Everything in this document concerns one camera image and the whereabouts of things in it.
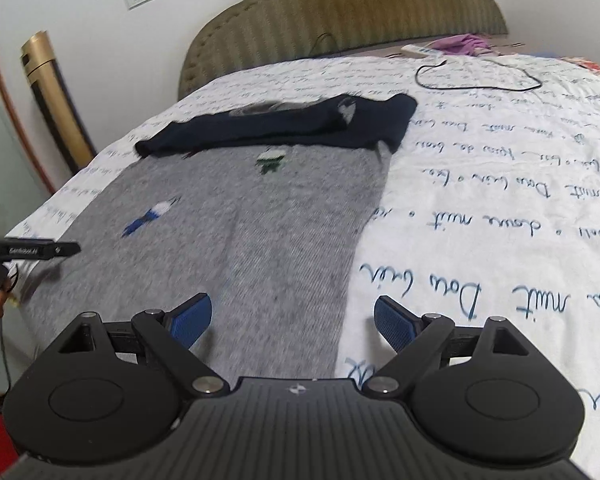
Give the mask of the white power strip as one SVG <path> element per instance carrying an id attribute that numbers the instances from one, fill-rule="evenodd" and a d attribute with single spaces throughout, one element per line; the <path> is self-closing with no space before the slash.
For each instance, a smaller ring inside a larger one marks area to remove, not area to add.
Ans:
<path id="1" fill-rule="evenodd" d="M 406 44 L 400 49 L 400 53 L 406 58 L 440 58 L 443 55 L 439 50 L 419 46 L 418 44 Z"/>

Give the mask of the grey and navy knit sweater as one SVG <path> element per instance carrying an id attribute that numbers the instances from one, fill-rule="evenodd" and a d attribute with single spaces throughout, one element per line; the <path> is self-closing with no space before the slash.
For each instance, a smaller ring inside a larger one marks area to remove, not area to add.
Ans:
<path id="1" fill-rule="evenodd" d="M 356 245 L 416 101 L 342 94 L 264 102 L 167 126 L 40 263 L 23 317 L 40 347 L 79 313 L 126 321 L 198 292 L 195 351 L 229 380 L 332 374 Z"/>

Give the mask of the pink patterned cloth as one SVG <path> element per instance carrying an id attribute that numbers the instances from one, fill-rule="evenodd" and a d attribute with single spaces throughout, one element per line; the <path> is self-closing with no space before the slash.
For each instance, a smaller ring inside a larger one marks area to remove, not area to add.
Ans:
<path id="1" fill-rule="evenodd" d="M 590 72 L 600 74 L 600 63 L 588 60 L 587 58 L 572 58 L 571 62 L 573 62 L 577 66 L 586 68 Z"/>

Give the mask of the white bedsheet with blue script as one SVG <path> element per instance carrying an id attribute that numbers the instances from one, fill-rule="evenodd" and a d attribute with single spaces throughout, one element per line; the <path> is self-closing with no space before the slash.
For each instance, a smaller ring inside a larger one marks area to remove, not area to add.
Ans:
<path id="1" fill-rule="evenodd" d="M 264 102 L 340 94 L 417 107 L 352 261 L 332 374 L 364 382 L 389 361 L 382 295 L 464 325 L 509 318 L 577 389 L 574 461 L 600 478 L 600 75 L 514 55 L 326 58 L 219 78 L 110 144 L 16 227 L 65 238 L 166 126 Z"/>

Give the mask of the purple cloth on bed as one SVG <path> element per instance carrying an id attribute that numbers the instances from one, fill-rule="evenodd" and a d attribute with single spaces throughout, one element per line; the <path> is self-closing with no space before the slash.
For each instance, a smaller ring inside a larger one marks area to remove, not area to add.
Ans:
<path id="1" fill-rule="evenodd" d="M 447 36 L 431 41 L 428 47 L 447 55 L 479 56 L 492 51 L 490 42 L 479 35 Z"/>

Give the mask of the olive green upholstered headboard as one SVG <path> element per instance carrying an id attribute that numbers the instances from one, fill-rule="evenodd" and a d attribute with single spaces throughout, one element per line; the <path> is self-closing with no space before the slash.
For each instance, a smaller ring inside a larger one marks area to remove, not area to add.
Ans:
<path id="1" fill-rule="evenodd" d="M 399 40 L 507 32 L 495 0 L 242 0 L 212 18 L 190 44 L 178 97 L 266 64 Z"/>

